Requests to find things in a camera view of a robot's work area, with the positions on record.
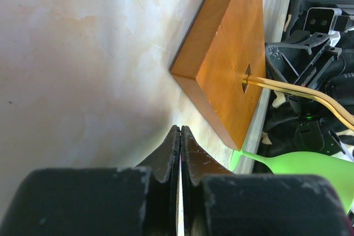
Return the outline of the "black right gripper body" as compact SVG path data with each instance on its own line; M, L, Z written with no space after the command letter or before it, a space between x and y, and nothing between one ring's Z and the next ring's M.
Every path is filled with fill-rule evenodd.
M338 56L324 52L294 84L320 91L337 101L352 101L353 49L345 49Z

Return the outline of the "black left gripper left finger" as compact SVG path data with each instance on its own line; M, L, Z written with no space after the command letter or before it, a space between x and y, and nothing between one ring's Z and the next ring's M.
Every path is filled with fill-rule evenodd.
M18 187L2 235L176 235L180 129L135 167L48 168Z

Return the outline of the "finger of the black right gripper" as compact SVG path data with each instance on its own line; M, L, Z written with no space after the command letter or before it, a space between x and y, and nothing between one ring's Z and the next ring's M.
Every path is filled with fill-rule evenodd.
M282 42L266 43L267 77L294 84L329 47L330 38L327 34L311 34L304 30L296 30Z

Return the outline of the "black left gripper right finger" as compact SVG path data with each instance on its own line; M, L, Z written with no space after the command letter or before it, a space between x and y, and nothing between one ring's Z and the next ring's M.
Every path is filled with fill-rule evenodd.
M186 235L352 235L348 212L318 175L236 175L181 130Z

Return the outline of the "gold wire wine glass rack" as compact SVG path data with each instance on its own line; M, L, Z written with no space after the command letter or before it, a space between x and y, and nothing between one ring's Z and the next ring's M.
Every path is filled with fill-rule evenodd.
M266 78L262 0L204 0L170 69L230 149L240 150L262 88L313 99L349 129L353 116L322 92Z

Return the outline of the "green plastic wine glass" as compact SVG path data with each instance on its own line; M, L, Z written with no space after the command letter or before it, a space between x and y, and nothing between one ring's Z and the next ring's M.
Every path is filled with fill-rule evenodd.
M230 167L234 170L242 156L261 162L274 174L318 175L327 179L337 192L346 212L353 208L353 162L332 156L295 151L267 158L245 150L235 150Z

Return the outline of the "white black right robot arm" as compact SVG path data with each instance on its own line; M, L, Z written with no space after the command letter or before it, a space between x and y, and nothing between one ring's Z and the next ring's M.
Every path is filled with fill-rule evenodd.
M265 46L267 78L322 92L353 113L353 50L330 45L329 35L296 30L279 43ZM273 149L261 151L276 156L293 151L333 155L341 143L353 140L338 137L346 129L326 107L315 100L285 95L275 97L267 110L263 132Z

